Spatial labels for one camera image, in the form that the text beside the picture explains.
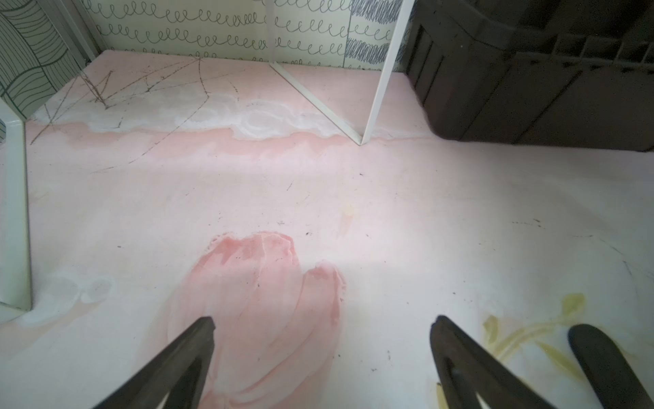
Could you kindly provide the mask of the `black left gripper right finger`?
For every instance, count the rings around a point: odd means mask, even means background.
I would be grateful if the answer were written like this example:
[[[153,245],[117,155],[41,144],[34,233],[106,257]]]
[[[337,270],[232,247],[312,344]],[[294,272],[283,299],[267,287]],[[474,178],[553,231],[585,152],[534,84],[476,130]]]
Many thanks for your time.
[[[447,316],[432,324],[430,345],[450,408],[552,407]]]

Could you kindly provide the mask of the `pink floral table mat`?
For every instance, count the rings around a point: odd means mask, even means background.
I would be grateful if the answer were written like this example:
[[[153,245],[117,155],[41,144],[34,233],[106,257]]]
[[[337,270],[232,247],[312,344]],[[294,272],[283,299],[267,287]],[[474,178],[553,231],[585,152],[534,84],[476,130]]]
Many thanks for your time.
[[[446,315],[560,408],[588,323],[653,387],[650,153],[446,141],[406,76],[358,146],[264,63],[107,52],[26,124],[34,307],[4,408],[90,408],[200,316],[204,408],[438,408]]]

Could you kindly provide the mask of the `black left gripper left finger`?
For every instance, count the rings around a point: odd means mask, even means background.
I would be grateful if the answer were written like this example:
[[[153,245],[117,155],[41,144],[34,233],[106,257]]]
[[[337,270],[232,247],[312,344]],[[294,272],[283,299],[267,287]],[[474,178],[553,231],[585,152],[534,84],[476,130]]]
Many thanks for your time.
[[[197,319],[98,408],[196,408],[214,352],[214,320]]]

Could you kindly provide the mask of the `grey folding laptop stand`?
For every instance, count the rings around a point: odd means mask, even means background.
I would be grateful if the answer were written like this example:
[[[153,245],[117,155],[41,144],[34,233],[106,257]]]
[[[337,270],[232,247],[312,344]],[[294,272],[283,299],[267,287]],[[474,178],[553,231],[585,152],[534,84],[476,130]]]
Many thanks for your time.
[[[653,408],[645,390],[623,353],[602,330],[588,324],[574,325],[568,341],[594,393],[604,408]]]

